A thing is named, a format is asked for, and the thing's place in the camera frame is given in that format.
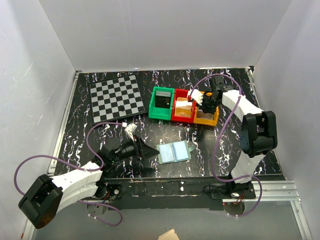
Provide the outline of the mint green card holder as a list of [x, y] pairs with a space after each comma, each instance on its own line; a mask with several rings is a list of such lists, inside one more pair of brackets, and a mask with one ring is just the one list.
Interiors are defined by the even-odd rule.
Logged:
[[189, 161], [194, 145], [189, 146], [186, 140], [166, 144], [158, 144], [158, 161], [161, 165]]

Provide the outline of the black VIP credit card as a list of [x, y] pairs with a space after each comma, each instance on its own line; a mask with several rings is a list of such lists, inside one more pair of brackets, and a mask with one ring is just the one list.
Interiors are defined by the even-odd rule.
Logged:
[[163, 108], [163, 109], [170, 109], [171, 108], [171, 97], [170, 96], [155, 96], [155, 107], [156, 108]]

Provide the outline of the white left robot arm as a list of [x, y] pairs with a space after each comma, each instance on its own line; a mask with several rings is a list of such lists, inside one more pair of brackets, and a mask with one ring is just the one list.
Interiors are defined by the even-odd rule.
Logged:
[[133, 158], [145, 160], [155, 157], [159, 151], [148, 146], [136, 135], [121, 144], [112, 140], [104, 145], [94, 158], [80, 169], [62, 175], [39, 176], [23, 194], [18, 208], [36, 229], [50, 223], [55, 215], [69, 205], [86, 198], [95, 200], [115, 197], [121, 186], [109, 185], [107, 179], [113, 175], [115, 163]]

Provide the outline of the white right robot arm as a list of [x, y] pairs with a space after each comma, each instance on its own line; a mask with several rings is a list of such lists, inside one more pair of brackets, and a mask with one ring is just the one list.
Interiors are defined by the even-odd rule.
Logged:
[[227, 179], [204, 187], [203, 191], [212, 199], [255, 199], [252, 184], [254, 171], [260, 161], [278, 145], [276, 115], [263, 111], [252, 104], [242, 92], [225, 82], [225, 74], [208, 76], [210, 91], [202, 98], [202, 107], [213, 110], [223, 105], [231, 110], [230, 115], [241, 121], [239, 135], [241, 153]]

